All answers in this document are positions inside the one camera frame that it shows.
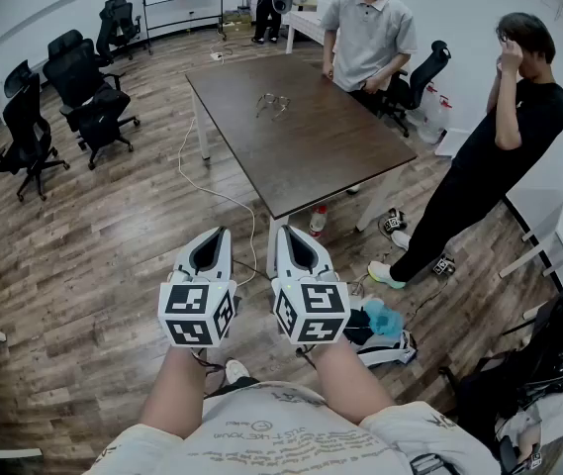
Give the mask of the black office chair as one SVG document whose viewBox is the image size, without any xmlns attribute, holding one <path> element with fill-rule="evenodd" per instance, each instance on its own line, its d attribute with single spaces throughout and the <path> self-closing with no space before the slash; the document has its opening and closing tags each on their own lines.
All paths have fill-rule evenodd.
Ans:
<svg viewBox="0 0 563 475">
<path fill-rule="evenodd" d="M 44 75 L 61 98 L 60 114 L 67 120 L 76 119 L 76 111 L 89 105 L 101 87 L 112 88 L 111 78 L 119 90 L 121 76 L 104 72 L 108 61 L 95 52 L 91 39 L 77 30 L 70 30 L 47 46 L 48 59 Z"/>
<path fill-rule="evenodd" d="M 96 50 L 104 65 L 114 62 L 115 50 L 126 48 L 141 33 L 141 16 L 133 18 L 133 4 L 127 0 L 108 0 L 100 11 L 101 28 Z"/>
<path fill-rule="evenodd" d="M 35 181 L 38 195 L 45 201 L 42 172 L 58 166 L 68 170 L 70 164 L 59 158 L 51 143 L 50 125 L 40 107 L 40 75 L 24 60 L 7 76 L 4 93 L 8 103 L 2 116 L 12 141 L 0 147 L 0 173 L 17 175 L 25 170 L 26 177 L 16 193 L 18 200 L 24 201 L 24 190 Z"/>
<path fill-rule="evenodd" d="M 525 347 L 483 357 L 463 378 L 447 366 L 439 370 L 455 394 L 451 416 L 492 451 L 502 475 L 518 475 L 541 462 L 544 446 L 518 463 L 510 439 L 496 440 L 496 424 L 547 394 L 563 392 L 563 292 L 541 306 L 532 323 Z"/>
<path fill-rule="evenodd" d="M 131 98 L 121 90 L 104 82 L 89 101 L 80 106 L 70 107 L 64 104 L 60 108 L 61 115 L 66 119 L 70 129 L 79 135 L 79 147 L 89 147 L 91 155 L 88 167 L 96 167 L 95 158 L 99 150 L 114 142 L 123 143 L 128 152 L 134 151 L 132 143 L 123 138 L 120 127 L 133 123 L 141 124 L 137 116 L 120 120 L 120 117 L 131 102 Z"/>
<path fill-rule="evenodd" d="M 391 118 L 402 130 L 405 138 L 410 136 L 405 124 L 407 111 L 418 109 L 428 84 L 448 64 L 451 53 L 444 41 L 434 41 L 428 58 L 411 74 L 399 70 L 392 77 L 380 110 L 381 115 Z"/>
</svg>

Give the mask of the dark-framed eyeglasses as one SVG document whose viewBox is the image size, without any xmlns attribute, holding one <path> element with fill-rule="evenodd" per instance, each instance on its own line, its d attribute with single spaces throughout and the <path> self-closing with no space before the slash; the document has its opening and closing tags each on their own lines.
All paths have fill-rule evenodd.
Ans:
<svg viewBox="0 0 563 475">
<path fill-rule="evenodd" d="M 258 99 L 255 105 L 255 117 L 259 118 L 264 111 L 270 110 L 273 113 L 271 120 L 278 120 L 287 111 L 290 103 L 291 99 L 288 97 L 265 93 Z"/>
</svg>

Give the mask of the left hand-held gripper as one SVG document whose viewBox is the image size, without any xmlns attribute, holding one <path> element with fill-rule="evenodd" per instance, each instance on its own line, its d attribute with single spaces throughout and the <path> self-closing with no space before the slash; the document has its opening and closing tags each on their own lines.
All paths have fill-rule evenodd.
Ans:
<svg viewBox="0 0 563 475">
<path fill-rule="evenodd" d="M 187 243 L 160 284 L 157 317 L 172 346 L 217 348 L 236 317 L 231 231 L 216 227 Z M 207 272 L 204 277 L 186 272 Z"/>
</svg>

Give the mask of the person's left forearm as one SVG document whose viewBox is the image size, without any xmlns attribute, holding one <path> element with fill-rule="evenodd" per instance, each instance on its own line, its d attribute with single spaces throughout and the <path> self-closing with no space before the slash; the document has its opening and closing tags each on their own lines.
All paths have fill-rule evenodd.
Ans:
<svg viewBox="0 0 563 475">
<path fill-rule="evenodd" d="M 180 438 L 202 423 L 206 370 L 188 348 L 171 346 L 141 411 L 140 423 Z"/>
</svg>

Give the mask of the white table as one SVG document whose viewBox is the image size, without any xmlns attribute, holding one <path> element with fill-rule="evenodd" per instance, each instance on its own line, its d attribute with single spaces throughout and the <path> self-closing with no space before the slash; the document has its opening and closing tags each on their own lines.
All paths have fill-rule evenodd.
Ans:
<svg viewBox="0 0 563 475">
<path fill-rule="evenodd" d="M 291 10 L 283 18 L 287 28 L 287 54 L 293 52 L 295 37 L 301 34 L 311 41 L 323 46 L 325 44 L 325 29 L 322 27 L 321 15 L 317 11 Z"/>
</svg>

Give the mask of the white table leg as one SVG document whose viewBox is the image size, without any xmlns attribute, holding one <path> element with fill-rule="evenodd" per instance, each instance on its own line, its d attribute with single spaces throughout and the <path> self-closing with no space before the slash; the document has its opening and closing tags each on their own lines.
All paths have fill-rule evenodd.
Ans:
<svg viewBox="0 0 563 475">
<path fill-rule="evenodd" d="M 205 121 L 207 112 L 203 107 L 203 104 L 194 89 L 191 89 L 191 96 L 192 96 L 194 116 L 196 120 L 195 125 L 197 128 L 198 142 L 201 150 L 201 155 L 204 160 L 209 160 L 210 151 L 209 151 L 209 144 L 208 144 L 208 138 L 206 132 L 206 121 Z"/>
<path fill-rule="evenodd" d="M 376 189 L 369 205 L 355 226 L 358 232 L 363 232 L 374 219 L 384 213 L 382 208 L 389 196 L 396 189 L 400 175 L 401 171 L 399 168 L 393 169 L 382 175 L 380 185 Z"/>
<path fill-rule="evenodd" d="M 279 227 L 273 217 L 269 217 L 269 231 L 266 255 L 266 274 L 270 279 L 276 277 L 276 238 Z"/>
</svg>

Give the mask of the person's white printed t-shirt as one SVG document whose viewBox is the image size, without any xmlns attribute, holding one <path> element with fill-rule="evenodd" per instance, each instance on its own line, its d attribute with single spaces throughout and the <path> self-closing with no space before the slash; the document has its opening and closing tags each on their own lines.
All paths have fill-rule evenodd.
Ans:
<svg viewBox="0 0 563 475">
<path fill-rule="evenodd" d="M 490 450 L 425 402 L 355 425 L 314 391 L 265 382 L 210 398 L 187 438 L 124 430 L 85 475 L 501 475 Z"/>
</svg>

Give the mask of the clear bottle red label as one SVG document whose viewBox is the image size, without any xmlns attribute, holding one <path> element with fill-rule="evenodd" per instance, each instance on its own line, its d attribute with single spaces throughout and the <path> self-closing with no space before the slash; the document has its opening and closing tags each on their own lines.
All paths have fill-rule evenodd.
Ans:
<svg viewBox="0 0 563 475">
<path fill-rule="evenodd" d="M 310 219 L 309 232 L 313 238 L 318 238 L 327 223 L 328 208 L 326 205 L 319 205 L 313 209 Z"/>
</svg>

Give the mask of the person's right forearm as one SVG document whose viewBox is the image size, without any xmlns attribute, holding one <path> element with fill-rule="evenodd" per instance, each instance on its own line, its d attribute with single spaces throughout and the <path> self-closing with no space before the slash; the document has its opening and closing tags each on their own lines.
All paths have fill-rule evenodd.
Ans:
<svg viewBox="0 0 563 475">
<path fill-rule="evenodd" d="M 359 425 L 396 405 L 343 336 L 336 343 L 317 345 L 311 358 L 328 406 L 351 423 Z"/>
</svg>

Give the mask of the flat cardboard boxes stack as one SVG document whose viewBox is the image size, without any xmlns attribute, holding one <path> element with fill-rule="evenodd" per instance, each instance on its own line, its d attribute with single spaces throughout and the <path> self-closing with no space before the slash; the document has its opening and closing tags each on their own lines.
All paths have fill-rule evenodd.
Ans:
<svg viewBox="0 0 563 475">
<path fill-rule="evenodd" d="M 252 16 L 249 9 L 228 10 L 222 17 L 223 32 L 246 31 L 252 27 Z"/>
</svg>

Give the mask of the blue crumpled cloth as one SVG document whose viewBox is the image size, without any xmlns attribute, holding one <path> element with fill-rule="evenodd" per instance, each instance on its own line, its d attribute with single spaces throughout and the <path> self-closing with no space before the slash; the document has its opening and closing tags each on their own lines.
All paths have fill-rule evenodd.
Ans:
<svg viewBox="0 0 563 475">
<path fill-rule="evenodd" d="M 362 310 L 369 319 L 369 328 L 377 335 L 396 338 L 404 330 L 402 315 L 387 307 L 381 300 L 369 300 Z"/>
</svg>

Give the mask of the spare hand-held gripper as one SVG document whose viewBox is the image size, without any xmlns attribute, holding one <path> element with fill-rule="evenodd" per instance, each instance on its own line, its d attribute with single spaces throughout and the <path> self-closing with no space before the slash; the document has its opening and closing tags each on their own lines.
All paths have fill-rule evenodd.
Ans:
<svg viewBox="0 0 563 475">
<path fill-rule="evenodd" d="M 455 260 L 448 253 L 443 253 L 432 268 L 437 276 L 451 276 L 456 270 Z"/>
<path fill-rule="evenodd" d="M 391 208 L 378 221 L 380 233 L 385 237 L 389 237 L 395 231 L 404 231 L 407 225 L 406 215 L 396 208 Z"/>
</svg>

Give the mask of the white bag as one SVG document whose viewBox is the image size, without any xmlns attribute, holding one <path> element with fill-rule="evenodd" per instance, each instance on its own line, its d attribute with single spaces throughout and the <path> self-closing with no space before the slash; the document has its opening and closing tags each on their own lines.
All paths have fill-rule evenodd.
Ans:
<svg viewBox="0 0 563 475">
<path fill-rule="evenodd" d="M 387 363 L 409 364 L 417 355 L 417 344 L 410 332 L 396 338 L 375 334 L 362 307 L 373 297 L 351 298 L 351 314 L 343 331 L 364 365 L 370 369 Z"/>
</svg>

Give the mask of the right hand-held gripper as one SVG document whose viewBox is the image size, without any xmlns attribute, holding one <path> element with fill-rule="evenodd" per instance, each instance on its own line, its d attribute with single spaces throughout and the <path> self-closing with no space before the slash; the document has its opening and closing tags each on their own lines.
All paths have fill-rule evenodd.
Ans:
<svg viewBox="0 0 563 475">
<path fill-rule="evenodd" d="M 272 314 L 294 345 L 338 341 L 350 314 L 347 284 L 339 280 L 327 250 L 309 234 L 282 226 L 276 241 L 277 277 Z"/>
</svg>

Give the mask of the white water dispenser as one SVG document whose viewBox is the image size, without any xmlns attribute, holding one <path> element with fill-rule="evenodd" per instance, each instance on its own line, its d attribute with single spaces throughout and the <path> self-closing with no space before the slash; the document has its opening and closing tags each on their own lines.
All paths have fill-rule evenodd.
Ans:
<svg viewBox="0 0 563 475">
<path fill-rule="evenodd" d="M 471 131 L 451 128 L 445 133 L 441 142 L 437 145 L 434 154 L 453 159 L 459 149 L 466 143 L 471 135 Z"/>
</svg>

